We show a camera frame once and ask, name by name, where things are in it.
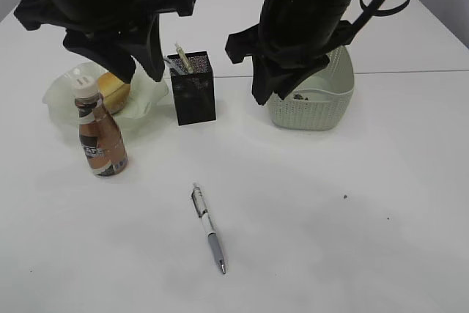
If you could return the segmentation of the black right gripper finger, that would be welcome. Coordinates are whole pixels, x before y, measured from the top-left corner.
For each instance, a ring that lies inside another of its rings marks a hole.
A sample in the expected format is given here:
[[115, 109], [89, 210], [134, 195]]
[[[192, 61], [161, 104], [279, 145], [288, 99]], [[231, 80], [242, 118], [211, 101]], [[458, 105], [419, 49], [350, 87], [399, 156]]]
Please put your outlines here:
[[251, 93], [259, 105], [264, 105], [273, 94], [277, 84], [280, 67], [264, 56], [253, 56], [253, 82]]
[[305, 67], [288, 69], [287, 74], [281, 79], [281, 82], [276, 87], [276, 94], [284, 100], [307, 78], [321, 70], [324, 70], [329, 63], [329, 57], [324, 54], [308, 63]]

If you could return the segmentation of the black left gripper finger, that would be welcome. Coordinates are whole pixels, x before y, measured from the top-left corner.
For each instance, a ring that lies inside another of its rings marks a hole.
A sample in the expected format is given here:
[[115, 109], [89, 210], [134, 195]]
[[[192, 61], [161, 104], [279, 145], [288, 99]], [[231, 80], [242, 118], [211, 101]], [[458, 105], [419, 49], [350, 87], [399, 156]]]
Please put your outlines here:
[[113, 73], [120, 81], [130, 84], [136, 70], [132, 56], [109, 41], [91, 40], [81, 32], [67, 30], [63, 46]]
[[165, 70], [160, 44], [160, 16], [150, 15], [130, 28], [133, 57], [153, 81], [161, 81]]

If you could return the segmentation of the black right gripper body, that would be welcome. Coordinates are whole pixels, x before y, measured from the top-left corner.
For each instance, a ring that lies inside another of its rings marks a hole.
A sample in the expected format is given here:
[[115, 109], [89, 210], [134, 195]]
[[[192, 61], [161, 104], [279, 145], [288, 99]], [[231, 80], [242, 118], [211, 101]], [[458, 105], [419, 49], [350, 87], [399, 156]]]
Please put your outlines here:
[[306, 66], [327, 53], [351, 0], [264, 0], [259, 23], [226, 42], [237, 64], [247, 56], [264, 56], [285, 68]]

